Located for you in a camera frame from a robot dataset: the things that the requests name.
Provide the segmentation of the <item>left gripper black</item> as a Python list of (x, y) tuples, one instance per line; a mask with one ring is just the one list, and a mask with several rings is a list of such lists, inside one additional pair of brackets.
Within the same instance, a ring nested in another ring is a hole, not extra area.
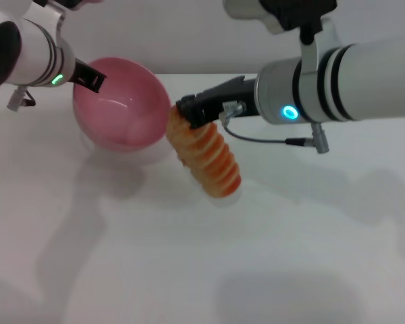
[(75, 58), (75, 67), (68, 82), (79, 84), (92, 92), (99, 93), (106, 78), (106, 75), (100, 71)]

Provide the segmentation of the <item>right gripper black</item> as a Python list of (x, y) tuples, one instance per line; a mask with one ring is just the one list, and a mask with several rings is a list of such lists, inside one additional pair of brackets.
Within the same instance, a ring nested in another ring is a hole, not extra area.
[(217, 120), (219, 114), (226, 110), (224, 105), (227, 103), (244, 104), (244, 110), (238, 117), (257, 116), (255, 82), (255, 78), (238, 76), (197, 95), (184, 96), (175, 102), (175, 106), (180, 116), (190, 124), (190, 129), (199, 129), (209, 124), (210, 120)]

